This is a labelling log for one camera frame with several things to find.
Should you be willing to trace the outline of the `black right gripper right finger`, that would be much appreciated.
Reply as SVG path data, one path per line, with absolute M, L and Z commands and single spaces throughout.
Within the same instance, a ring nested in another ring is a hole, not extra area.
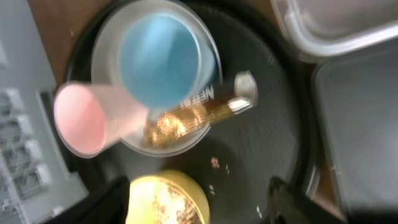
M 344 224 L 279 177 L 270 179 L 267 201 L 271 224 Z

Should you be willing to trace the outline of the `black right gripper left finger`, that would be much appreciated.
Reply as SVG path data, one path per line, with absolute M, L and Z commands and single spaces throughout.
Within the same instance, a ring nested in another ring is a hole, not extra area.
M 130 181 L 118 177 L 46 224 L 125 224 Z

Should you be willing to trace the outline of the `yellow bowl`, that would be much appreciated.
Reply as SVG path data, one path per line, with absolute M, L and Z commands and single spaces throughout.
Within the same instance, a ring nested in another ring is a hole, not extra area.
M 164 170 L 130 183 L 125 223 L 209 224 L 210 207 L 204 191 L 191 177 Z

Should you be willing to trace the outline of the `food scraps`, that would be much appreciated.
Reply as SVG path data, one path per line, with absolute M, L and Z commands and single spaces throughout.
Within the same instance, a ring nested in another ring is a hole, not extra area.
M 202 224 L 194 203 L 169 184 L 156 188 L 151 206 L 154 223 Z

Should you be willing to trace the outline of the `pink plastic cup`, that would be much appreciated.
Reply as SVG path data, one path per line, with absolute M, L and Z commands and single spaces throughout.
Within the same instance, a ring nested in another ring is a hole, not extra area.
M 88 159 L 142 128 L 148 110 L 123 87 L 67 82 L 55 95 L 53 114 L 62 142 Z

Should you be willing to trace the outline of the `gold coffee sachet wrapper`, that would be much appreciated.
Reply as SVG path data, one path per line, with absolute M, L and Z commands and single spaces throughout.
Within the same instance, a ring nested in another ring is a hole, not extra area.
M 161 148 L 209 124 L 219 123 L 257 105 L 258 89 L 250 71 L 238 72 L 229 83 L 213 88 L 215 97 L 204 103 L 164 112 L 144 128 L 144 142 Z

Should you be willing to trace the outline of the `blue plastic cup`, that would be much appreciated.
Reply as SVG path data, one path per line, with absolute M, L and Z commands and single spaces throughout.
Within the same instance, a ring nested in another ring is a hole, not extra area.
M 208 44 L 167 14 L 151 14 L 133 23 L 119 51 L 122 83 L 150 109 L 168 110 L 198 93 L 215 67 Z

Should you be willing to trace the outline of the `white round plate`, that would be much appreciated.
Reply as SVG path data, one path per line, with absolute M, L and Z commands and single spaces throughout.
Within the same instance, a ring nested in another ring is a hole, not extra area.
M 91 58 L 91 81 L 94 84 L 109 84 L 123 87 L 127 90 L 122 83 L 121 76 L 119 74 L 119 51 L 123 43 L 123 39 L 133 23 L 151 14 L 167 14 L 181 20 L 186 26 L 189 26 L 192 29 L 195 35 L 203 39 L 203 41 L 208 44 L 216 61 L 215 70 L 206 86 L 198 93 L 180 102 L 176 107 L 168 110 L 178 107 L 184 108 L 212 99 L 214 97 L 213 85 L 223 81 L 220 56 L 217 46 L 210 31 L 200 17 L 187 5 L 177 1 L 133 1 L 117 7 L 106 18 L 105 23 L 102 25 L 99 30 L 99 34 L 96 37 Z M 160 117 L 160 115 L 168 111 L 150 108 L 147 108 L 147 110 L 148 114 L 146 122 L 155 121 Z M 188 134 L 177 142 L 161 148 L 150 146 L 144 142 L 143 127 L 135 133 L 123 137 L 120 141 L 131 149 L 148 156 L 174 156 L 191 149 L 205 137 L 209 130 L 210 125 L 207 125 Z

